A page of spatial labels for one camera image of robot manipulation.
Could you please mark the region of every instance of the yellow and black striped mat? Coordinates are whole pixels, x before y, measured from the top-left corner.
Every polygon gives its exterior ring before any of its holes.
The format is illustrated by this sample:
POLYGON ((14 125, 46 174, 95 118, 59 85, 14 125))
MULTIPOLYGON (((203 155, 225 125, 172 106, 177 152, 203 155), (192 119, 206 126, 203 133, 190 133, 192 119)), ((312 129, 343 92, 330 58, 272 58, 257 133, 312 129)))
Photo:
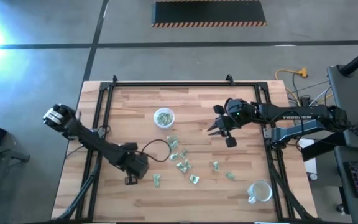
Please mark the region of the yellow and black striped mat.
POLYGON ((153 3, 152 27, 262 27, 259 0, 159 0, 153 3))

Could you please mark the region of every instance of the candy wrapper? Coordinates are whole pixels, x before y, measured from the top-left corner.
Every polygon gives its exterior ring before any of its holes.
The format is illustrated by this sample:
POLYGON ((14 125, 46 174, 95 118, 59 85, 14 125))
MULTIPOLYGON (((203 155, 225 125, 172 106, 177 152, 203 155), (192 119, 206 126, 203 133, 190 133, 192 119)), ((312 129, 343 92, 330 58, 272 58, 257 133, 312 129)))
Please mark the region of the candy wrapper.
POLYGON ((179 162, 179 163, 177 164, 177 168, 178 168, 180 171, 182 171, 184 174, 186 174, 186 172, 187 172, 187 170, 188 170, 187 166, 186 166, 185 164, 183 164, 182 162, 179 162))
POLYGON ((159 187, 160 186, 160 174, 154 174, 153 175, 153 180, 154 180, 154 187, 159 187))
POLYGON ((190 182, 192 182, 193 184, 197 184, 199 179, 200 178, 197 177, 196 175, 191 175, 190 178, 189 178, 190 182))
POLYGON ((178 137, 177 136, 168 136, 168 144, 171 147, 171 151, 175 150, 178 147, 178 137))
POLYGON ((234 174, 232 174, 231 172, 227 172, 224 174, 229 180, 234 180, 234 174))
POLYGON ((193 167, 192 165, 190 165, 187 159, 185 160, 185 166, 187 167, 188 170, 190 170, 193 167))
POLYGON ((219 163, 217 161, 213 162, 212 166, 214 166, 214 171, 216 171, 216 172, 219 171, 219 163))
POLYGON ((176 159, 178 159, 178 153, 171 154, 171 156, 169 156, 169 159, 175 161, 176 159))
POLYGON ((183 159, 186 159, 187 153, 188 153, 188 150, 187 150, 187 148, 185 148, 185 150, 183 150, 183 151, 180 153, 180 157, 182 157, 183 159))
POLYGON ((157 122, 159 125, 166 126, 172 122, 172 115, 169 113, 160 113, 157 117, 157 122))

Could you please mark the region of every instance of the small bowl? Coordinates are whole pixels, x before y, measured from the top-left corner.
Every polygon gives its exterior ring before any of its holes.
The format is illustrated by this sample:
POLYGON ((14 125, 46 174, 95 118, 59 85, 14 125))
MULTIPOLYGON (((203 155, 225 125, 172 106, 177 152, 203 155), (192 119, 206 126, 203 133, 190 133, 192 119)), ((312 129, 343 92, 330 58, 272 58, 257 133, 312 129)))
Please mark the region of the small bowl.
POLYGON ((171 128, 171 126, 173 125, 174 121, 175 121, 175 114, 173 113, 173 111, 170 108, 160 108, 154 113, 154 123, 161 129, 169 129, 169 128, 171 128), (160 115, 160 113, 168 113, 168 114, 170 114, 172 116, 171 123, 169 123, 167 125, 158 124, 157 118, 160 115))

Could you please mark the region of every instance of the black cable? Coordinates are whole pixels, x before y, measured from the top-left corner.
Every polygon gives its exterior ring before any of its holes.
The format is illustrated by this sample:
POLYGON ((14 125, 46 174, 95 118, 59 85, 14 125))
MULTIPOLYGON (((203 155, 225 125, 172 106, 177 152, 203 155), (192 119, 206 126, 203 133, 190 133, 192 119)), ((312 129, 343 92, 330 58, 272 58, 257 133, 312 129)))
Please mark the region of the black cable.
POLYGON ((327 106, 327 93, 330 88, 331 88, 331 86, 327 89, 326 93, 324 93, 324 105, 326 105, 326 106, 327 106))
POLYGON ((296 92, 296 97, 298 98, 298 101, 301 100, 301 98, 299 97, 299 91, 298 89, 296 88, 296 85, 295 85, 295 73, 292 75, 292 85, 295 89, 295 92, 296 92))
POLYGON ((296 100, 294 100, 293 98, 287 97, 289 101, 297 103, 296 100))
POLYGON ((81 149, 82 147, 84 147, 84 146, 80 146, 80 147, 74 149, 73 151, 69 152, 69 153, 66 155, 65 159, 67 159, 67 157, 68 157, 69 155, 73 154, 74 152, 76 152, 77 150, 81 149))
POLYGON ((302 138, 302 136, 300 136, 300 137, 296 140, 296 142, 295 142, 295 147, 296 147, 296 149, 297 149, 298 151, 300 151, 300 152, 302 153, 302 147, 299 145, 299 141, 301 141, 301 138, 302 138))
POLYGON ((143 147, 143 149, 142 149, 140 152, 139 152, 139 151, 135 151, 135 152, 140 153, 140 154, 145 154, 147 157, 151 158, 152 160, 154 160, 154 161, 156 161, 156 162, 165 162, 165 161, 169 158, 169 155, 171 154, 172 149, 171 149, 171 146, 169 145, 169 143, 166 142, 165 140, 162 140, 162 139, 154 139, 153 141, 150 141, 149 143, 147 143, 147 144, 143 147), (168 148, 169 148, 168 156, 167 156, 167 158, 165 158, 164 160, 156 159, 156 158, 154 158, 154 157, 152 157, 152 156, 150 156, 149 154, 147 154, 147 153, 144 152, 144 149, 145 149, 147 146, 149 146, 150 144, 152 144, 153 142, 156 142, 156 141, 164 142, 164 143, 168 146, 168 148))
POLYGON ((335 143, 326 142, 326 141, 323 141, 322 139, 321 139, 321 140, 320 140, 320 139, 310 139, 310 140, 314 140, 314 141, 316 141, 316 142, 321 142, 321 143, 325 143, 325 144, 330 144, 330 145, 333 145, 333 146, 337 146, 337 144, 335 144, 335 143))
POLYGON ((305 87, 305 88, 302 88, 302 89, 299 89, 298 92, 300 92, 302 90, 307 90, 309 88, 312 88, 312 87, 315 87, 315 86, 318 86, 318 85, 321 85, 321 84, 324 84, 324 83, 327 83, 327 82, 329 82, 329 80, 321 82, 321 83, 317 83, 317 84, 314 84, 314 85, 311 85, 311 86, 308 86, 308 87, 305 87))
POLYGON ((97 129, 96 132, 98 133, 101 128, 106 128, 105 134, 103 136, 101 136, 102 138, 105 138, 106 135, 109 134, 109 132, 111 131, 111 127, 110 127, 110 125, 102 125, 97 129))

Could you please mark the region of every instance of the wooden table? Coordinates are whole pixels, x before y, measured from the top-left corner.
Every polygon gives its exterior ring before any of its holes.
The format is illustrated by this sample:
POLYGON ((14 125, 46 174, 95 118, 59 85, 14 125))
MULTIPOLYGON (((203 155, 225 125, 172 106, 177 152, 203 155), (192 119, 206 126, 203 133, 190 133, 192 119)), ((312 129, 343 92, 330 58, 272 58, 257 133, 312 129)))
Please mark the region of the wooden table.
MULTIPOLYGON (((81 122, 88 128, 92 125, 99 84, 85 82, 81 91, 78 109, 82 112, 81 122)), ((268 86, 272 103, 288 106, 283 82, 268 81, 268 86)), ((126 186, 125 173, 103 159, 94 221, 277 221, 273 200, 253 205, 247 201, 250 184, 257 180, 270 182, 260 126, 248 124, 233 131, 238 145, 230 149, 224 138, 208 136, 206 132, 216 117, 212 107, 223 105, 229 97, 250 102, 255 101, 255 92, 251 87, 115 87, 109 115, 111 132, 106 140, 118 144, 137 142, 142 148, 153 139, 176 134, 179 142, 176 152, 187 147, 187 158, 193 168, 183 174, 175 166, 182 158, 164 163, 149 159, 150 169, 145 177, 137 185, 126 186), (161 130, 154 124, 154 112, 161 107, 175 112, 171 130, 161 130), (213 161, 219 161, 219 172, 213 171, 213 161), (235 181, 225 178, 224 173, 229 171, 236 176, 235 181), (154 187, 154 174, 161 175, 159 188, 154 187), (196 185, 189 181, 191 174, 200 177, 196 185)), ((288 126, 291 122, 278 125, 288 126)), ((78 146, 78 142, 70 142, 68 153, 78 146)), ((168 153, 163 143, 150 145, 146 151, 159 159, 168 153)), ((291 190, 307 211, 316 216, 301 154, 288 146, 283 156, 291 190)), ((52 217, 62 214, 78 193, 85 158, 86 149, 80 149, 66 159, 52 217)), ((280 198, 286 213, 282 194, 280 198)))

